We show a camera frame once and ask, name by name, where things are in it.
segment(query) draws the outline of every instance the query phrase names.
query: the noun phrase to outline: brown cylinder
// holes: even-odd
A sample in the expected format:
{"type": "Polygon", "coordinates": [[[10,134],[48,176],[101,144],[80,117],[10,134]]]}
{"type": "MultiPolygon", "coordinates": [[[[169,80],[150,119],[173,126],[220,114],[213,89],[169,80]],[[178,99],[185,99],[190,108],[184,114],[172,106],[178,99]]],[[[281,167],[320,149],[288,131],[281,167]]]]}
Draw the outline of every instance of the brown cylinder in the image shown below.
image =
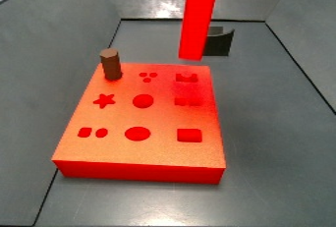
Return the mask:
{"type": "Polygon", "coordinates": [[[100,59],[105,73],[105,79],[116,81],[121,78],[121,62],[118,51],[113,48],[105,49],[100,52],[100,59]]]}

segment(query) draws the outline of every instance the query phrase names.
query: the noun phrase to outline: star-shaped hole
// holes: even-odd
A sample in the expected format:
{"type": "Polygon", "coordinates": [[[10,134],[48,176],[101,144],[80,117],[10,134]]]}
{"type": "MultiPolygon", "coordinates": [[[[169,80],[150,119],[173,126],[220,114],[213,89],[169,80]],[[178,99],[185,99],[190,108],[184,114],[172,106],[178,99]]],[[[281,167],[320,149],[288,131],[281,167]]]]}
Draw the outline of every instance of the star-shaped hole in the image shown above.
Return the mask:
{"type": "Polygon", "coordinates": [[[93,104],[98,104],[100,109],[102,109],[106,105],[116,103],[113,101],[113,97],[114,97],[113,94],[109,94],[109,95],[100,94],[100,98],[93,101],[93,104]]]}

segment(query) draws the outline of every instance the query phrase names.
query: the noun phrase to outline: red pillar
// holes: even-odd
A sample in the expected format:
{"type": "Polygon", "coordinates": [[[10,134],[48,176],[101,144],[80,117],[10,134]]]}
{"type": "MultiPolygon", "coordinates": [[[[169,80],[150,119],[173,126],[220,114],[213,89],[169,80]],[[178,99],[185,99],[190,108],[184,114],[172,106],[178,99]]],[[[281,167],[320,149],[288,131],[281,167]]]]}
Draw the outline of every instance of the red pillar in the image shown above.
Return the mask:
{"type": "Polygon", "coordinates": [[[178,57],[201,60],[214,0],[185,0],[178,57]]]}

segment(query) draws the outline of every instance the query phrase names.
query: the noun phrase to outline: circular hole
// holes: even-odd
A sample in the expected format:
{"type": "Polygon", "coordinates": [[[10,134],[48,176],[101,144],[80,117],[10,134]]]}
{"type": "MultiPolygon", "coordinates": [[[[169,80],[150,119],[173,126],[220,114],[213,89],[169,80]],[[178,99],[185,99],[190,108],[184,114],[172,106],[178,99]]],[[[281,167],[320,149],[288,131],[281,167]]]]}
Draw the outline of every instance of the circular hole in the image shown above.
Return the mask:
{"type": "Polygon", "coordinates": [[[125,137],[134,142],[140,142],[150,136],[150,131],[142,127],[133,127],[126,129],[125,137]]]}
{"type": "Polygon", "coordinates": [[[108,130],[106,129],[98,129],[96,132],[96,137],[102,138],[108,135],[108,130]]]}
{"type": "Polygon", "coordinates": [[[146,108],[152,105],[152,103],[153,103],[153,97],[148,94],[140,94],[132,100],[132,104],[137,108],[146,108]]]}

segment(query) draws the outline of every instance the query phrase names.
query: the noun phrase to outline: red block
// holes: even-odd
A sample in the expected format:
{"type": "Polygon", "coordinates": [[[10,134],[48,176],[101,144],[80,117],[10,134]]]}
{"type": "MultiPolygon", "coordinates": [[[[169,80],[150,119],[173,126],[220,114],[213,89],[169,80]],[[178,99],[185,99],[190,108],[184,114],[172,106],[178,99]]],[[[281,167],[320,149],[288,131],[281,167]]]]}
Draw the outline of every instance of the red block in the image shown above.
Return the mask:
{"type": "Polygon", "coordinates": [[[185,0],[178,57],[201,60],[214,0],[185,0]]]}
{"type": "Polygon", "coordinates": [[[122,64],[122,73],[108,81],[97,67],[52,157],[60,172],[217,184],[225,161],[209,67],[122,64]]]}

